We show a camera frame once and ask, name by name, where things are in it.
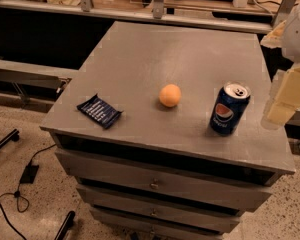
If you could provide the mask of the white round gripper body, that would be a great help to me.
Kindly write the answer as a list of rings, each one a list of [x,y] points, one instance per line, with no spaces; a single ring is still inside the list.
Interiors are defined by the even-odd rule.
[[[300,63],[300,4],[287,18],[282,36],[282,55],[294,63]]]

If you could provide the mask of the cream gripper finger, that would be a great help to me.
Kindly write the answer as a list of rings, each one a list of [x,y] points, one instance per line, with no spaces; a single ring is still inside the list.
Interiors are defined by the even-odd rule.
[[[281,48],[285,25],[286,25],[285,21],[278,24],[271,32],[269,32],[261,39],[260,44],[270,49]]]
[[[277,130],[284,126],[300,108],[300,63],[287,71],[278,69],[266,102],[261,125]]]

